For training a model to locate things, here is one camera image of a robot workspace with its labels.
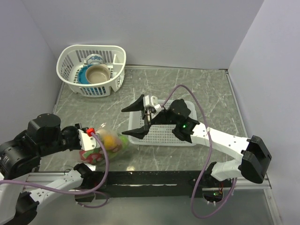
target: red clip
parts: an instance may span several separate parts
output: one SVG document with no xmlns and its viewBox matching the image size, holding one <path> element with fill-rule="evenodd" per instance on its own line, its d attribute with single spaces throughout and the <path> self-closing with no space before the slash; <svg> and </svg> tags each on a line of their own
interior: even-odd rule
<svg viewBox="0 0 300 225">
<path fill-rule="evenodd" d="M 86 133 L 88 134 L 89 137 L 92 137 L 91 133 L 95 133 L 95 129 L 94 128 L 89 128 L 86 130 Z"/>
</svg>

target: marble countertop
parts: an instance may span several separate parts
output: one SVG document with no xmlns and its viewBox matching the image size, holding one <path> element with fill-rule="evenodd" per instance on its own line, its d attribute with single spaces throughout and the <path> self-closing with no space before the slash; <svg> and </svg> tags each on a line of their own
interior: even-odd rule
<svg viewBox="0 0 300 225">
<path fill-rule="evenodd" d="M 107 127 L 128 130 L 129 113 L 121 112 L 142 93 L 166 98 L 177 84 L 188 86 L 198 98 L 208 118 L 209 126 L 236 136 L 244 136 L 231 86 L 224 70 L 200 70 L 157 67 L 127 67 L 119 91 L 108 97 L 88 98 L 75 94 L 64 85 L 55 110 L 61 127 L 82 123 L 84 127 Z M 183 98 L 193 102 L 188 92 L 179 88 L 171 99 Z M 202 122 L 200 111 L 197 117 Z M 208 155 L 208 147 L 146 146 L 131 144 L 110 161 L 111 171 L 137 170 L 201 170 Z M 64 171 L 76 165 L 78 151 L 56 153 L 41 160 L 40 171 Z M 214 150 L 210 161 L 224 162 L 231 158 Z M 103 170 L 104 165 L 95 167 Z"/>
</svg>

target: white wall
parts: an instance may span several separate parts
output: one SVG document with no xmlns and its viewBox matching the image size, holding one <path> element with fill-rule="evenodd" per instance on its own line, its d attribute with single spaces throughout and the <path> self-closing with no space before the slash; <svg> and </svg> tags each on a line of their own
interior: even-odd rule
<svg viewBox="0 0 300 225">
<path fill-rule="evenodd" d="M 52 112 L 56 59 L 20 0 L 0 1 L 0 143 Z"/>
<path fill-rule="evenodd" d="M 249 135 L 273 156 L 268 175 L 285 225 L 300 224 L 300 1 L 265 0 L 229 74 Z"/>
<path fill-rule="evenodd" d="M 127 63 L 229 68 L 263 0 L 22 0 L 58 57 L 120 45 Z"/>
</svg>

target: gray marble table surface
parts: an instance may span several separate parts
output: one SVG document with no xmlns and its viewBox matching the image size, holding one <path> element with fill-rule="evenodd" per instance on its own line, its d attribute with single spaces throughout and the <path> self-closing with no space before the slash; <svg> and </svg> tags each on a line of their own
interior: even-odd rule
<svg viewBox="0 0 300 225">
<path fill-rule="evenodd" d="M 82 123 L 84 127 L 99 127 L 102 123 L 118 132 L 128 130 L 129 113 L 121 112 L 142 93 L 165 99 L 177 84 L 188 86 L 198 98 L 208 118 L 209 126 L 236 136 L 244 136 L 243 125 L 224 70 L 178 69 L 161 67 L 127 67 L 125 80 L 117 92 L 108 97 L 88 98 L 75 94 L 64 85 L 55 111 L 61 127 Z M 189 93 L 179 88 L 171 99 L 194 102 Z M 197 109 L 197 117 L 202 116 Z M 175 171 L 201 170 L 208 147 L 146 146 L 131 144 L 110 161 L 111 171 Z M 41 160 L 40 171 L 64 171 L 76 165 L 78 151 L 56 153 Z M 210 161 L 224 162 L 231 158 L 214 150 Z M 101 163 L 95 167 L 103 170 Z"/>
</svg>

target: wiring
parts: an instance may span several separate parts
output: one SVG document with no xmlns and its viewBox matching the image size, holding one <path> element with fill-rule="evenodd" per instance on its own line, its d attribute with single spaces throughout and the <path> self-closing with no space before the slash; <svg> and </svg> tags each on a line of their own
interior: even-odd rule
<svg viewBox="0 0 300 225">
<path fill-rule="evenodd" d="M 90 190 L 86 190 L 86 191 L 63 191 L 63 190 L 59 190 L 59 189 L 52 188 L 52 187 L 47 187 L 47 186 L 40 185 L 40 184 L 17 181 L 17 180 L 0 180 L 0 185 L 1 184 L 18 184 L 18 185 L 24 185 L 24 186 L 34 187 L 34 188 L 40 188 L 40 189 L 44 189 L 44 190 L 48 190 L 48 191 L 52 191 L 52 192 L 56 192 L 56 193 L 60 193 L 60 194 L 66 194 L 66 195 L 86 195 L 86 194 L 89 194 L 89 193 L 93 192 L 93 193 L 101 194 L 101 195 L 105 196 L 106 197 L 105 203 L 103 203 L 101 206 L 86 206 L 86 205 L 82 205 L 82 204 L 81 205 L 83 207 L 86 207 L 86 208 L 99 208 L 99 207 L 102 207 L 103 205 L 105 205 L 107 203 L 108 196 L 106 194 L 102 193 L 102 192 L 97 191 L 97 190 L 105 183 L 105 180 L 107 178 L 108 171 L 109 171 L 109 160 L 108 160 L 107 151 L 106 151 L 104 145 L 102 144 L 102 142 L 100 141 L 100 139 L 98 138 L 98 136 L 95 133 L 91 133 L 91 135 L 100 144 L 101 149 L 103 150 L 104 159 L 105 159 L 105 163 L 106 163 L 104 176 L 103 176 L 102 180 L 100 181 L 100 183 L 98 185 L 96 185 L 94 188 L 92 188 Z"/>
<path fill-rule="evenodd" d="M 171 98 L 171 96 L 173 95 L 173 93 L 179 88 L 179 87 L 183 87 L 185 88 L 189 93 L 190 95 L 193 97 L 194 101 L 196 102 L 199 110 L 201 111 L 201 114 L 202 114 L 202 117 L 203 117 L 203 121 L 204 121 L 204 125 L 206 127 L 206 129 L 208 128 L 208 123 L 207 123 L 207 120 L 206 120 L 206 116 L 204 114 L 204 110 L 202 109 L 202 107 L 200 106 L 196 96 L 193 94 L 193 92 L 185 85 L 183 84 L 179 84 L 177 85 L 170 93 L 170 95 L 167 97 L 167 99 L 163 102 L 163 104 L 161 105 L 162 107 L 165 106 L 165 104 L 168 102 L 168 100 Z M 233 193 L 233 190 L 234 190 L 234 187 L 236 185 L 236 182 L 237 182 L 237 178 L 235 178 L 232 182 L 232 186 L 228 192 L 228 194 L 226 195 L 226 197 L 224 199 L 222 199 L 219 203 L 221 204 L 215 211 L 213 211 L 212 213 L 206 215 L 206 216 L 200 216 L 198 214 L 196 214 L 195 210 L 194 210 L 194 201 L 195 201 L 195 194 L 196 194 L 196 191 L 197 191 L 197 188 L 198 188 L 198 185 L 200 183 L 200 180 L 205 172 L 205 169 L 206 167 L 208 166 L 208 163 L 210 161 L 210 157 L 211 157 L 211 154 L 212 154 L 212 139 L 211 139 L 211 136 L 210 136 L 210 131 L 208 130 L 207 132 L 207 135 L 208 135 L 208 139 L 209 139 L 209 143 L 210 143 L 210 150 L 209 150 L 209 154 L 207 156 L 207 159 L 204 163 L 204 166 L 199 174 L 199 177 L 195 183 L 195 186 L 194 186 L 194 190 L 193 190 L 193 193 L 192 193 L 192 197 L 191 197 L 191 211 L 193 213 L 193 215 L 199 219 L 206 219 L 206 218 L 209 218 L 211 216 L 213 216 L 215 213 L 217 213 L 223 206 L 224 204 L 227 202 L 227 200 L 229 199 L 229 197 L 231 196 L 231 194 Z"/>
</svg>

